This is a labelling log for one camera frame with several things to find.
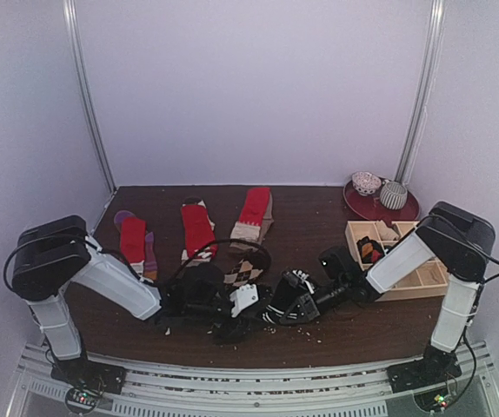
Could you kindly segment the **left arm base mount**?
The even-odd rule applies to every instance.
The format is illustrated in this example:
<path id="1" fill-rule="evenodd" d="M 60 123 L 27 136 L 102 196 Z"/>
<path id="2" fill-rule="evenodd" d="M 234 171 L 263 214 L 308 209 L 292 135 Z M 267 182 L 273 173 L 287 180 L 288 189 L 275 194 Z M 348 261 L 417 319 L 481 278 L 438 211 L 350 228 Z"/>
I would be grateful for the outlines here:
<path id="1" fill-rule="evenodd" d="M 126 378 L 124 367 L 91 361 L 84 354 L 73 360 L 52 359 L 51 378 L 94 394 L 120 394 Z"/>

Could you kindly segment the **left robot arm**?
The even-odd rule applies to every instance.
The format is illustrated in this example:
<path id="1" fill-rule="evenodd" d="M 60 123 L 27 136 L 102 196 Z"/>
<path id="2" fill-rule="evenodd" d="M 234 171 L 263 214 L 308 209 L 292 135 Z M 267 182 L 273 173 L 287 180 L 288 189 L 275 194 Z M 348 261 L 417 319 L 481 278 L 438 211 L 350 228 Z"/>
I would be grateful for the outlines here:
<path id="1" fill-rule="evenodd" d="M 85 355 L 83 337 L 65 300 L 71 284 L 87 288 L 126 310 L 139 321 L 172 328 L 189 321 L 213 321 L 225 341 L 243 337 L 245 326 L 265 299 L 256 278 L 267 272 L 271 257 L 256 242 L 245 242 L 252 270 L 241 286 L 224 282 L 208 261 L 222 240 L 207 241 L 163 283 L 142 277 L 125 254 L 102 247 L 85 221 L 69 215 L 20 234 L 3 266 L 7 289 L 28 305 L 63 372 L 78 386 L 96 378 Z"/>

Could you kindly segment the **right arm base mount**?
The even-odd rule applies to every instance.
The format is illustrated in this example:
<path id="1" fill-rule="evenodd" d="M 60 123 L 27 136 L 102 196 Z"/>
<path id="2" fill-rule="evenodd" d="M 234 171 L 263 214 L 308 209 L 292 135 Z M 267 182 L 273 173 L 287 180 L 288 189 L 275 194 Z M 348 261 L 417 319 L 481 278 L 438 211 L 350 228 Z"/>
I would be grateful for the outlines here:
<path id="1" fill-rule="evenodd" d="M 428 345 L 422 358 L 391 365 L 387 368 L 394 394 L 442 383 L 447 377 L 460 377 L 462 370 L 454 352 L 444 352 Z"/>

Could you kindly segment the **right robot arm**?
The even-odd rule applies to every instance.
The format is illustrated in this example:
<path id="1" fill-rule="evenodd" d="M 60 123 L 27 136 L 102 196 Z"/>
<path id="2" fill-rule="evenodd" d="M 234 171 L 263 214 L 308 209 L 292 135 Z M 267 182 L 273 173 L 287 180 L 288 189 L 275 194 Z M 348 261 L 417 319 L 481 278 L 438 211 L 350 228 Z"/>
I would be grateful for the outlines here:
<path id="1" fill-rule="evenodd" d="M 493 261 L 496 232 L 486 220 L 446 202 L 419 222 L 353 221 L 347 243 L 320 256 L 331 284 L 313 285 L 300 270 L 283 273 L 263 318 L 284 326 L 313 321 L 342 301 L 371 303 L 441 296 L 430 336 L 431 352 L 417 364 L 417 376 L 435 383 L 450 369 L 448 354 L 473 320 Z"/>

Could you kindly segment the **brown argyle sock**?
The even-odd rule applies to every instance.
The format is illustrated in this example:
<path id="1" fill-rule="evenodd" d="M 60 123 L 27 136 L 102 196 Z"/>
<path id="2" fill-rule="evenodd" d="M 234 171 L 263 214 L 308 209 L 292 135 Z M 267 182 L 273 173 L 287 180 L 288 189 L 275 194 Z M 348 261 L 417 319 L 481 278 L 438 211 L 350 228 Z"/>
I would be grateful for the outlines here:
<path id="1" fill-rule="evenodd" d="M 242 260 L 224 275 L 224 284 L 226 286 L 239 288 L 257 280 L 263 274 L 263 271 L 264 267 L 262 264 L 249 260 Z"/>

